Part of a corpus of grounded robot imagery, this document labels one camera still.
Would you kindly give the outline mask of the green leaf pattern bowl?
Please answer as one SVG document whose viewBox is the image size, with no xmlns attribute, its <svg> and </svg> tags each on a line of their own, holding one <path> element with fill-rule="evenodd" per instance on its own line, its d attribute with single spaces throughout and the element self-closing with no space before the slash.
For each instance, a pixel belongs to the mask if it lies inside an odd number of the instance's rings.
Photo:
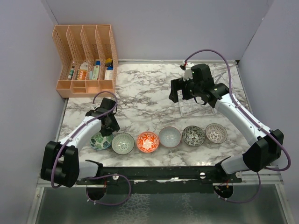
<svg viewBox="0 0 299 224">
<path fill-rule="evenodd" d="M 111 146 L 113 138 L 113 134 L 102 136 L 101 133 L 97 133 L 90 138 L 89 143 L 90 146 L 95 150 L 104 150 Z"/>
</svg>

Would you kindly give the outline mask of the green white geometric bowl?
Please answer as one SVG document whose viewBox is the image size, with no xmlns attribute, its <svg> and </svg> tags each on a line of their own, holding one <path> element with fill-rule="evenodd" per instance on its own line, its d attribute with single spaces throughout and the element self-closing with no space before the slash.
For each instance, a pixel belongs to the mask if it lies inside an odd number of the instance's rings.
<svg viewBox="0 0 299 224">
<path fill-rule="evenodd" d="M 112 149 L 120 155 L 130 153 L 135 145 L 134 138 L 128 133 L 119 133 L 112 140 Z"/>
</svg>

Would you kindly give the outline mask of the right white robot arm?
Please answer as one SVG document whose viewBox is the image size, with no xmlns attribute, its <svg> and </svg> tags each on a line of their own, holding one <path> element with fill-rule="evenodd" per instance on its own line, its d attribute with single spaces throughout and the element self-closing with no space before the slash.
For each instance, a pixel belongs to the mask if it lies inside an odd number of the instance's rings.
<svg viewBox="0 0 299 224">
<path fill-rule="evenodd" d="M 283 133 L 279 129 L 273 131 L 257 120 L 234 95 L 229 94 L 230 89 L 225 84 L 215 84 L 208 65 L 194 65 L 185 71 L 184 77 L 171 80 L 169 99 L 174 103 L 178 102 L 179 90 L 184 100 L 200 97 L 224 115 L 250 146 L 242 155 L 228 157 L 216 164 L 214 176 L 217 181 L 226 182 L 238 171 L 259 172 L 281 156 Z"/>
</svg>

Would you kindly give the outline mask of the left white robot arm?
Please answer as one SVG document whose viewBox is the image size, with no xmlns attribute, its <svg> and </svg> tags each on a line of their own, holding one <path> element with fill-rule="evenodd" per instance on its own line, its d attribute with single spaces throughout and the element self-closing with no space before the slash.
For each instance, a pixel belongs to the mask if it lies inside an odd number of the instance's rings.
<svg viewBox="0 0 299 224">
<path fill-rule="evenodd" d="M 96 134 L 103 137 L 120 130 L 116 121 L 117 102 L 104 98 L 99 107 L 86 113 L 83 121 L 68 136 L 50 141 L 45 146 L 40 177 L 52 187 L 72 187 L 76 181 L 88 179 L 93 184 L 103 180 L 102 165 L 92 160 L 80 160 L 79 152 Z"/>
</svg>

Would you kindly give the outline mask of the orange floral bowl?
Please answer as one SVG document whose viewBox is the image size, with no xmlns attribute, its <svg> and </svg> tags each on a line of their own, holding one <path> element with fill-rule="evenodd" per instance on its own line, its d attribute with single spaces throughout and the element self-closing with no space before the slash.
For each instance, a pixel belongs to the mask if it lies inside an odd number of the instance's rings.
<svg viewBox="0 0 299 224">
<path fill-rule="evenodd" d="M 154 132 L 143 132 L 137 138 L 137 147 L 141 152 L 152 153 L 159 147 L 159 138 Z"/>
</svg>

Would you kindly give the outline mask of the blue hexagon red-rim bowl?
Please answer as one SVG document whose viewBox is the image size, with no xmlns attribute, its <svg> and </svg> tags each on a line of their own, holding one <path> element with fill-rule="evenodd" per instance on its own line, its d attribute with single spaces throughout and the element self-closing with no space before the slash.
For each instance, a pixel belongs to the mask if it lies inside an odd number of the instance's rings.
<svg viewBox="0 0 299 224">
<path fill-rule="evenodd" d="M 173 148 L 181 142 L 180 131 L 172 126 L 167 126 L 159 132 L 159 141 L 164 147 Z"/>
</svg>

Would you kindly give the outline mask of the grey leaf pattern bowl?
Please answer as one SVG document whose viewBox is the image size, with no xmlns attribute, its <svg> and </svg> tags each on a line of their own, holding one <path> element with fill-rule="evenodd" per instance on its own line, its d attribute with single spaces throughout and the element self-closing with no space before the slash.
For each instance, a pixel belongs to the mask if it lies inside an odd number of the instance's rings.
<svg viewBox="0 0 299 224">
<path fill-rule="evenodd" d="M 198 126 L 187 126 L 182 131 L 183 141 L 192 147 L 198 147 L 205 141 L 205 133 Z"/>
</svg>

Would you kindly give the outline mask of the orange white box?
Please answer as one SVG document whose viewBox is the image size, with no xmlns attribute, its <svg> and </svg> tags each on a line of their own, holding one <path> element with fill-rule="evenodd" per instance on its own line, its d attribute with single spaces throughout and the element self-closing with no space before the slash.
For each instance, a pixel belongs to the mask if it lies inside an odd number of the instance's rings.
<svg viewBox="0 0 299 224">
<path fill-rule="evenodd" d="M 77 73 L 77 80 L 86 80 L 87 70 L 79 69 Z"/>
</svg>

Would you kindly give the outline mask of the brown white geometric bowl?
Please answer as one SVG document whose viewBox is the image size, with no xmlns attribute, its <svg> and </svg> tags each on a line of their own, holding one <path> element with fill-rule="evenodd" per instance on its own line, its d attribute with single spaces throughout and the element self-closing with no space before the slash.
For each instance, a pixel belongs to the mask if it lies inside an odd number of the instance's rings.
<svg viewBox="0 0 299 224">
<path fill-rule="evenodd" d="M 209 124 L 205 129 L 208 140 L 215 144 L 221 144 L 227 140 L 228 134 L 226 129 L 217 123 Z"/>
</svg>

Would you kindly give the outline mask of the mint green box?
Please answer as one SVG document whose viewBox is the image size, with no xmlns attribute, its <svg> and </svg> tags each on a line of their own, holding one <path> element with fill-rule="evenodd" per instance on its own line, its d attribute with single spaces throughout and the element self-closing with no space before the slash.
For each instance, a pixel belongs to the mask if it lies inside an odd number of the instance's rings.
<svg viewBox="0 0 299 224">
<path fill-rule="evenodd" d="M 100 65 L 95 65 L 93 67 L 93 74 L 91 80 L 97 80 L 100 73 Z"/>
</svg>

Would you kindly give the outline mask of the small bottle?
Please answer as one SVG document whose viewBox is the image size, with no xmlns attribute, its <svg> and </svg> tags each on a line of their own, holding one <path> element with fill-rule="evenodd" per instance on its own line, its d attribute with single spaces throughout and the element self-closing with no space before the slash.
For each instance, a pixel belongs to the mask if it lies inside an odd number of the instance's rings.
<svg viewBox="0 0 299 224">
<path fill-rule="evenodd" d="M 72 80 L 72 77 L 73 77 L 73 74 L 74 74 L 74 70 L 75 70 L 75 67 L 72 66 L 71 69 L 70 69 L 69 75 L 67 77 L 68 80 Z"/>
</svg>

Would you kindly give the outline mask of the yellow black toy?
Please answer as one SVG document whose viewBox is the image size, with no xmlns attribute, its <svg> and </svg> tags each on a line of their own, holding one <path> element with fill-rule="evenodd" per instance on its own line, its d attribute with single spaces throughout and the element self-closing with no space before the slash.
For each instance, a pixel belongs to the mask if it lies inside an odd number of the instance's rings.
<svg viewBox="0 0 299 224">
<path fill-rule="evenodd" d="M 112 58 L 107 58 L 105 60 L 105 66 L 106 67 L 113 67 L 113 59 Z"/>
</svg>

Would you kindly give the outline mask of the pink plastic file organizer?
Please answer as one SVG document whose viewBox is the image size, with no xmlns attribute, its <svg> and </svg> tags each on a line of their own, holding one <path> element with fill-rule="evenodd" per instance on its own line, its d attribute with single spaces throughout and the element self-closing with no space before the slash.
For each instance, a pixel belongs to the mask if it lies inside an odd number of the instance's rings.
<svg viewBox="0 0 299 224">
<path fill-rule="evenodd" d="M 52 32 L 62 69 L 56 90 L 63 98 L 93 97 L 100 91 L 115 92 L 118 56 L 111 25 L 56 25 Z M 113 67 L 105 60 L 113 59 Z M 95 61 L 100 60 L 97 80 L 91 80 Z M 74 66 L 72 80 L 68 80 Z M 77 80 L 79 69 L 87 70 L 86 80 Z M 113 70 L 113 80 L 105 80 L 106 70 Z"/>
</svg>

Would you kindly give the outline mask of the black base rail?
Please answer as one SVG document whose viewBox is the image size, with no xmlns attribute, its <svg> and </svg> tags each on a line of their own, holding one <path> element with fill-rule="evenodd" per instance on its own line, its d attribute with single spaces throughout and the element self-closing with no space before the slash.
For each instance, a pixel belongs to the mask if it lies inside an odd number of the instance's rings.
<svg viewBox="0 0 299 224">
<path fill-rule="evenodd" d="M 240 174 L 221 173 L 214 166 L 102 167 L 100 176 L 123 175 L 132 194 L 213 193 L 214 184 L 241 183 Z"/>
</svg>

